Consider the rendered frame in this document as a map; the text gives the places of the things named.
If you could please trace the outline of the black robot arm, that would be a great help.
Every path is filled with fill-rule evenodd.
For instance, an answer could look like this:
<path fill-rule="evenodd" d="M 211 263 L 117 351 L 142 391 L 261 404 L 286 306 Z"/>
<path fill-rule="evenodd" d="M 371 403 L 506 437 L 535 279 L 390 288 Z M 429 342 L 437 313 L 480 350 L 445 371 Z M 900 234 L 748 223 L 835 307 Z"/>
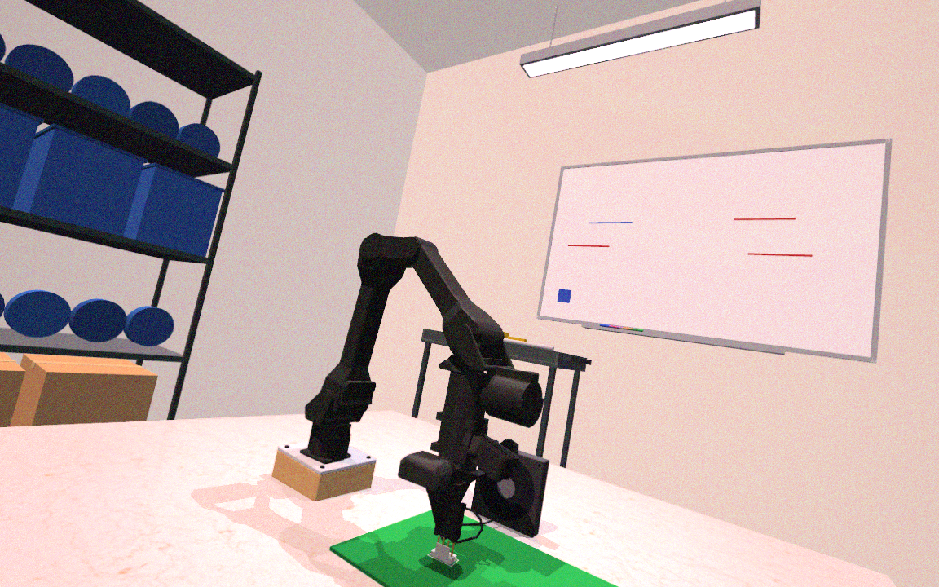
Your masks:
<path fill-rule="evenodd" d="M 305 406 L 312 422 L 308 448 L 301 450 L 323 464 L 350 458 L 350 423 L 359 423 L 372 404 L 376 383 L 368 366 L 389 290 L 414 268 L 443 317 L 443 333 L 450 355 L 439 364 L 448 370 L 446 406 L 532 428 L 543 412 L 543 389 L 538 373 L 515 370 L 505 348 L 504 332 L 490 315 L 467 297 L 439 248 L 420 237 L 372 233 L 360 245 L 357 262 L 361 286 L 342 359 L 325 377 L 323 389 Z M 486 371 L 486 372 L 484 372 Z M 518 444 L 493 441 L 467 430 L 457 463 L 469 460 L 493 482 L 509 480 L 519 466 Z"/>

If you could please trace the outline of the green circuit board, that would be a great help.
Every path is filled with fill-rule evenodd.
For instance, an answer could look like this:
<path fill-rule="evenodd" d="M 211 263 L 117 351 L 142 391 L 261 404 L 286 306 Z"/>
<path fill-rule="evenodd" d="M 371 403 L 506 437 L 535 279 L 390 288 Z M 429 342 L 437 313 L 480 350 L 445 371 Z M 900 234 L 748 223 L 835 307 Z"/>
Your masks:
<path fill-rule="evenodd" d="M 486 524 L 458 544 L 434 527 L 426 510 L 329 551 L 383 587 L 619 587 Z"/>

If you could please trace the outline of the black cooling fan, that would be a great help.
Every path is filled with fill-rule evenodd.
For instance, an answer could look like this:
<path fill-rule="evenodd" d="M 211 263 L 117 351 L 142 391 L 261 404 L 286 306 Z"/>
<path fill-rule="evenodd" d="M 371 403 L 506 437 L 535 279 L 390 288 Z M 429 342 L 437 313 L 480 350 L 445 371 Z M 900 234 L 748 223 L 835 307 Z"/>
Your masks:
<path fill-rule="evenodd" d="M 500 515 L 495 523 L 533 538 L 540 530 L 550 460 L 519 450 L 518 455 L 509 480 L 493 482 L 484 472 L 474 482 L 472 510 L 489 519 Z"/>

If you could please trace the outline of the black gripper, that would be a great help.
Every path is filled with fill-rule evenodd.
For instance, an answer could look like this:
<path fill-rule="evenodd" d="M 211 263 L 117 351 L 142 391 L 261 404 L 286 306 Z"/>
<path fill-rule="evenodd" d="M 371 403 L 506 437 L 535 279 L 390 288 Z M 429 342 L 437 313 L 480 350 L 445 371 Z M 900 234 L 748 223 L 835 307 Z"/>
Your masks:
<path fill-rule="evenodd" d="M 444 405 L 437 412 L 436 420 L 441 421 L 439 441 L 431 443 L 431 451 L 417 451 L 401 458 L 398 477 L 405 482 L 418 484 L 427 490 L 436 527 L 444 528 L 451 504 L 459 505 L 470 484 L 485 475 L 476 470 L 472 461 L 469 464 L 457 463 L 460 445 L 465 441 L 467 430 L 477 430 L 481 434 L 488 426 L 485 413 L 472 413 Z"/>

